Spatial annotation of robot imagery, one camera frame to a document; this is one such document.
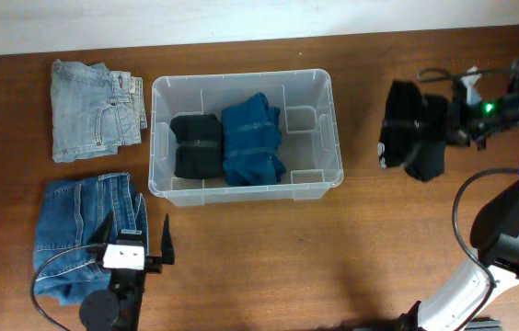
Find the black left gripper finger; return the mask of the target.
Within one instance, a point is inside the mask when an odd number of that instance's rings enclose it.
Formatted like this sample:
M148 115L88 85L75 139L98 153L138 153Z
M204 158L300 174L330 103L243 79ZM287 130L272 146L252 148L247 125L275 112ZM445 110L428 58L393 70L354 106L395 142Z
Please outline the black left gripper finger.
M163 222L162 238L160 243L161 258L163 265L175 264L175 251L170 232L169 215L165 215Z
M106 244L110 241L110 234L114 225L114 211L110 211L102 224L91 235L88 242L90 244Z

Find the black garment with tape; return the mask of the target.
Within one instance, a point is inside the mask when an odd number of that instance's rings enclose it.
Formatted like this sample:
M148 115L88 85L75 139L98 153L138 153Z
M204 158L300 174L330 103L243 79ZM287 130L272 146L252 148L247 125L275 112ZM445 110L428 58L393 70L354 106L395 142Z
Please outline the black garment with tape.
M178 144L175 176L186 179L222 177L223 127L214 114L183 115L170 122Z
M423 94L411 81L393 81L377 144L380 167L401 167L421 182L442 175L447 109L446 97Z

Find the light blue jeans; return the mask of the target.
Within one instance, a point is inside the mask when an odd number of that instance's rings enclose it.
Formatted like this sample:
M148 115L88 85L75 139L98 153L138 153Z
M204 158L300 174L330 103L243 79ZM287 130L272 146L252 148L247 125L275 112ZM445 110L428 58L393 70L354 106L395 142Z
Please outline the light blue jeans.
M51 68L52 159L71 163L142 142L144 82L104 63L55 61Z

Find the teal blue garment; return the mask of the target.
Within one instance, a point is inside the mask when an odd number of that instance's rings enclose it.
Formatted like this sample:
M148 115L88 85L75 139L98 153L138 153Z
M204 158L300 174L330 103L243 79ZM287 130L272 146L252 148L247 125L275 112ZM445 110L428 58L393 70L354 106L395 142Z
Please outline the teal blue garment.
M285 166L277 156L282 143L279 118L280 109L261 92L222 111L228 185L268 186L282 181Z

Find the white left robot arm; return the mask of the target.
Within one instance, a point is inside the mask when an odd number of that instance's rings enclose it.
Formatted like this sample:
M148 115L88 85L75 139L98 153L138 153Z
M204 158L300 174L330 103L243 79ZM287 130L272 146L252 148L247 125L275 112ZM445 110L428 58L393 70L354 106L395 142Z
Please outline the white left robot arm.
M175 263L168 217L163 221L159 257L147 254L148 236L139 230L121 229L112 242L113 225L111 211L88 241L87 251L110 273L110 281L81 302L79 319L87 331L137 330L146 276L160 274L162 267Z

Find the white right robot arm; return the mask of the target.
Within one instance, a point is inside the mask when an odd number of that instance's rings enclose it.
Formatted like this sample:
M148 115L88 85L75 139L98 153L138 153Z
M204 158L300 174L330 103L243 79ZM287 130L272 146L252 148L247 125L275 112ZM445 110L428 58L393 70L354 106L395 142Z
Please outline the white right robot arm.
M449 146L484 149L494 134L519 127L519 59L505 69L506 94L490 100L475 88L483 71L454 74L425 68L415 81L396 81L386 99L377 145L383 168L400 167L430 181L444 172ZM460 239L465 262L432 297L413 304L396 330L498 330L481 312L519 285L519 168L511 186L476 216L468 239Z

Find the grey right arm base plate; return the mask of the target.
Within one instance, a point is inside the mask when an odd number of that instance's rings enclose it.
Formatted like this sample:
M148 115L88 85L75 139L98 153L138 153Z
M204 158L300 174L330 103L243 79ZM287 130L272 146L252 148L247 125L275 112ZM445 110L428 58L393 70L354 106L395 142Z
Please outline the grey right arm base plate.
M464 331L502 331L502 323L493 319L474 320L464 328Z

